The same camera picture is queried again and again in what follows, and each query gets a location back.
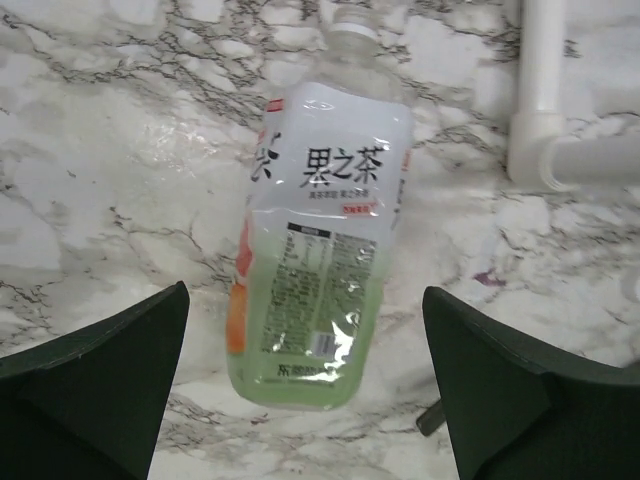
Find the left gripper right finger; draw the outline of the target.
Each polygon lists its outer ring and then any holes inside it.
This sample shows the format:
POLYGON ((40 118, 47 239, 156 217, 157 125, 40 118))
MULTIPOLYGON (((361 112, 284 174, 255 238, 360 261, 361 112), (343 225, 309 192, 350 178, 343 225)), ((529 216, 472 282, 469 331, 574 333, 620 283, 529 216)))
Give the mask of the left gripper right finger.
POLYGON ((638 478, 638 363, 569 353, 438 287, 422 312, 460 478, 638 478))

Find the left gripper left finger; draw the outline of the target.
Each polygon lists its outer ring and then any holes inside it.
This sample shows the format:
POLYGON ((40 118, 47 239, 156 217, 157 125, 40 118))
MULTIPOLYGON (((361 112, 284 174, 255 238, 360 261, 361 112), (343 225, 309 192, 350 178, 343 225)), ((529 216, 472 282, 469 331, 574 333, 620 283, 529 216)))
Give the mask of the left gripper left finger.
POLYGON ((178 282, 2 358, 2 478, 147 478, 189 306, 178 282))

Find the dark metal faucet handle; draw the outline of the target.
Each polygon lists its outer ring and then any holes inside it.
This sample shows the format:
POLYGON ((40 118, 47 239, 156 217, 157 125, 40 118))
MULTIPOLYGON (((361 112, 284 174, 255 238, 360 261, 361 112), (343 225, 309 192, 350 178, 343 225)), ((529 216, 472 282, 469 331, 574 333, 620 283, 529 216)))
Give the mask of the dark metal faucet handle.
POLYGON ((429 406, 417 419, 416 427, 424 436, 429 437, 446 423, 442 400, 438 399, 429 406))

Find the green orange label bottle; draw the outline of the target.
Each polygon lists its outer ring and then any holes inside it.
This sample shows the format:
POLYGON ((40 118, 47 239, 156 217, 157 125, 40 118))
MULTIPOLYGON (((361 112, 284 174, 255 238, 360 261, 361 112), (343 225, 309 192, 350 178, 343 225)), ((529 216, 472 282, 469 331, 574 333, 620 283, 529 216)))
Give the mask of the green orange label bottle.
POLYGON ((250 170, 226 351, 264 406, 331 410, 358 390, 413 145, 373 12, 340 7, 326 44, 267 104, 250 170))

